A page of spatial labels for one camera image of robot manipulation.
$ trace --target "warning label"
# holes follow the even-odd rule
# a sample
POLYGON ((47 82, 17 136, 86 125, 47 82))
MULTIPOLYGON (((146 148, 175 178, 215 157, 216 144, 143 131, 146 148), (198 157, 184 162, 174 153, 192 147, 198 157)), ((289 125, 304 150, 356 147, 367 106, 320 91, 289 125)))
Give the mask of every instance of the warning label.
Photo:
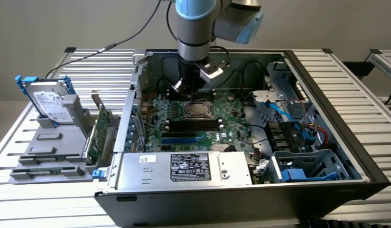
POLYGON ((208 154, 171 154, 170 180, 174 182, 210 181, 208 154))

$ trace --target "gray wall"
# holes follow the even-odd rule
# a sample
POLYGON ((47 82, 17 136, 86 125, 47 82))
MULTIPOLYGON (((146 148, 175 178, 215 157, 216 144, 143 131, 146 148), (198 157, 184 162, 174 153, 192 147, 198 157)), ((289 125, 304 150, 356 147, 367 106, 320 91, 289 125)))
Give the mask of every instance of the gray wall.
MULTIPOLYGON (((391 49, 391 0, 260 2, 264 20, 247 48, 331 48, 341 60, 361 60, 369 48, 391 49)), ((100 48, 132 34, 155 3, 0 0, 0 100, 25 100, 14 75, 43 76, 64 47, 100 48)), ((162 2, 148 27, 122 48, 175 47, 164 25, 166 6, 162 2)), ((239 47, 222 41, 218 44, 239 47)), ((388 93, 387 79, 373 76, 365 81, 376 93, 388 93)))

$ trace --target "aluminum extrusion table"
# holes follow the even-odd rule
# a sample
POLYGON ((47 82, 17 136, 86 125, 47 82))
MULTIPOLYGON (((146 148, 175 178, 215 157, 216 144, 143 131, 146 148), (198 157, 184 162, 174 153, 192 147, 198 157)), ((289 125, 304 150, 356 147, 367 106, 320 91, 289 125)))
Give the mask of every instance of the aluminum extrusion table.
POLYGON ((364 60, 371 62, 373 66, 391 78, 391 50, 371 49, 371 53, 364 60))
MULTIPOLYGON (((333 54, 323 50, 292 51, 391 182, 389 110, 333 54)), ((76 49, 74 53, 63 54, 58 64, 94 52, 76 49)), ((55 74, 71 78, 82 106, 91 113, 96 107, 90 92, 98 90, 107 110, 120 114, 134 71, 132 56, 134 50, 111 50, 64 66, 55 74)), ((31 104, 27 104, 0 143, 0 227, 115 227, 92 198, 94 192, 104 188, 104 182, 7 184, 11 168, 17 166, 18 156, 38 128, 37 116, 31 104)), ((345 203, 324 219, 391 225, 391 186, 367 200, 345 203)), ((293 224, 297 224, 296 219, 215 224, 214 227, 256 228, 293 224)))

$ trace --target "blue latch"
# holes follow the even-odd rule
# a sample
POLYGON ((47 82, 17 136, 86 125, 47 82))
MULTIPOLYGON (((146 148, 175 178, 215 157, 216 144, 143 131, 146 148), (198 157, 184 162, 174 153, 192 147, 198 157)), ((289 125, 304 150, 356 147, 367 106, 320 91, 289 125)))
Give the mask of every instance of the blue latch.
POLYGON ((307 180, 301 169, 284 169, 281 171, 281 176, 283 176, 284 182, 307 180))
POLYGON ((92 170, 91 177, 92 177, 92 179, 103 179, 104 178, 104 170, 92 170))
POLYGON ((33 82, 37 82, 38 80, 38 77, 37 76, 27 76, 22 79, 22 82, 25 83, 33 83, 33 82))

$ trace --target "red wire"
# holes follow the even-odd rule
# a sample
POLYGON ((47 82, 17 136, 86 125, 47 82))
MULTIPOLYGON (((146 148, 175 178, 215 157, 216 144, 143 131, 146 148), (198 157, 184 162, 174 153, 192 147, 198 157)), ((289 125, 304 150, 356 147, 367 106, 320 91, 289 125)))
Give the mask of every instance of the red wire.
POLYGON ((320 128, 320 127, 317 127, 317 131, 320 131, 320 132, 323 133, 323 135, 324 135, 323 146, 325 146, 325 145, 327 145, 327 132, 325 132, 325 130, 324 130, 323 128, 320 128))

